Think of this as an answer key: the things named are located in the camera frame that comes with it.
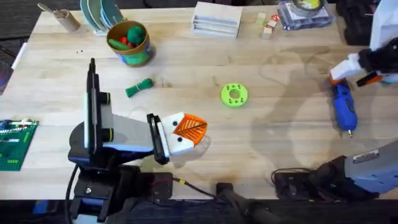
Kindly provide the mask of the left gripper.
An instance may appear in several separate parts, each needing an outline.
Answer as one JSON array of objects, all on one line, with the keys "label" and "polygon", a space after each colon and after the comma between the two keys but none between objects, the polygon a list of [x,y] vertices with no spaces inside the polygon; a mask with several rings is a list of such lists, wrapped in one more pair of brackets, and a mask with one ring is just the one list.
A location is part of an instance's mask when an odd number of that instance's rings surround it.
[{"label": "left gripper", "polygon": [[114,114],[111,97],[101,104],[102,150],[108,151],[115,162],[127,162],[153,156],[161,165],[176,156],[189,151],[200,143],[207,130],[207,122],[195,115],[183,112],[164,117],[162,124],[166,132],[168,150],[164,135],[160,133],[159,117],[152,113],[147,121],[139,121]]}]

